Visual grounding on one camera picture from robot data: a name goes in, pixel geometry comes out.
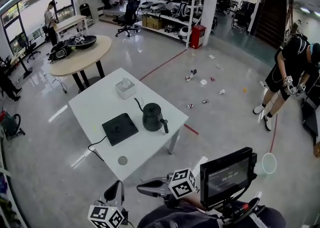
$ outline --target black shirt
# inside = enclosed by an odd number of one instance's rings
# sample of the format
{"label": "black shirt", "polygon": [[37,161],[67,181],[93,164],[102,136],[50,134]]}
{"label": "black shirt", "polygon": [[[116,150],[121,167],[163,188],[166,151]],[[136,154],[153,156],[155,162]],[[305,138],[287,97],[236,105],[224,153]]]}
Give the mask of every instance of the black shirt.
{"label": "black shirt", "polygon": [[307,49],[310,44],[300,38],[292,38],[282,50],[285,58],[284,65],[287,76],[292,76],[294,82],[298,82],[305,71],[309,75],[314,71],[314,65],[307,61]]}

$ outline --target computer monitor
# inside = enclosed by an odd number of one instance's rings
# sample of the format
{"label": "computer monitor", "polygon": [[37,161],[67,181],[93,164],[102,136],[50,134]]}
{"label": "computer monitor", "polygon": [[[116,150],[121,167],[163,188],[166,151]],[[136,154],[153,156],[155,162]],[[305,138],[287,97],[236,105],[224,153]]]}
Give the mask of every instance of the computer monitor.
{"label": "computer monitor", "polygon": [[222,158],[200,166],[201,204],[210,206],[230,198],[246,188],[255,178],[254,166],[257,155],[245,147]]}

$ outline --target small round coaster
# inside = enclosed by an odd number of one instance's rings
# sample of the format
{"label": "small round coaster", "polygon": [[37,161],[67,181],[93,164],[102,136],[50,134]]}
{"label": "small round coaster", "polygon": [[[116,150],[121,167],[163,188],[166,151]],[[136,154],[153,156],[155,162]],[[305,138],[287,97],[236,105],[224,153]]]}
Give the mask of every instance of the small round coaster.
{"label": "small round coaster", "polygon": [[121,166],[124,166],[128,163],[128,159],[125,156],[121,156],[120,158],[118,158],[118,163]]}

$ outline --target red floor line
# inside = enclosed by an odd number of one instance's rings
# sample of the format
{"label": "red floor line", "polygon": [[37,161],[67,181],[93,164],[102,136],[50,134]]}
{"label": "red floor line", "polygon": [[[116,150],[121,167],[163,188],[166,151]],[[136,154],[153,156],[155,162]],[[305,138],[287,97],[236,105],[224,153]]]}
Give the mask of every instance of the red floor line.
{"label": "red floor line", "polygon": [[156,71],[157,69],[161,68],[163,65],[167,64],[168,62],[172,61],[173,59],[175,59],[176,57],[178,57],[179,55],[183,54],[186,51],[186,49],[184,51],[182,51],[181,53],[177,54],[176,56],[172,57],[170,60],[166,61],[165,63],[161,64],[159,67],[156,67],[154,70],[151,70],[148,74],[146,74],[145,76],[143,76],[142,78],[140,78],[140,81],[142,79],[145,79],[148,75],[150,75],[151,73],[153,73],[154,71]]}
{"label": "red floor line", "polygon": [[187,124],[184,124],[184,126],[189,129],[191,132],[195,133],[196,135],[199,135],[197,131],[195,131],[192,127],[189,127]]}
{"label": "red floor line", "polygon": [[[179,55],[183,54],[186,51],[186,49],[184,51],[182,51],[181,53],[177,54],[176,56],[172,57],[170,60],[166,61],[165,63],[161,64],[160,66],[156,67],[154,70],[151,70],[148,74],[146,74],[145,76],[143,76],[142,78],[140,78],[140,81],[145,79],[148,75],[150,75],[151,73],[153,73],[154,71],[156,71],[157,69],[161,68],[163,65],[167,64],[168,62],[172,61],[173,59],[175,59],[176,57],[178,57]],[[199,133],[197,131],[195,131],[192,127],[189,127],[188,125],[184,124],[184,126],[189,129],[191,132],[195,133],[196,135],[199,135]]]}
{"label": "red floor line", "polygon": [[272,148],[274,147],[276,130],[277,130],[277,122],[278,122],[278,114],[275,116],[275,125],[274,125],[273,138],[272,138],[271,148],[270,148],[270,151],[269,151],[270,153],[272,152]]}

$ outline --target white sneaker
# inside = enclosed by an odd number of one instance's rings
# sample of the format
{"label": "white sneaker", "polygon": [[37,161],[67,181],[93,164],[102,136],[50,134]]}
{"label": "white sneaker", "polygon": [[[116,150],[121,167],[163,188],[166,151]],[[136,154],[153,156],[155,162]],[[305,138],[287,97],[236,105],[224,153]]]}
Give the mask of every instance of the white sneaker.
{"label": "white sneaker", "polygon": [[254,109],[253,109],[253,113],[255,113],[256,115],[257,114],[260,114],[262,112],[262,110],[264,110],[264,106],[262,106],[261,104],[259,106],[256,106]]}
{"label": "white sneaker", "polygon": [[265,121],[265,127],[267,128],[268,131],[272,130],[272,118],[269,118],[267,115],[264,116],[264,121]]}

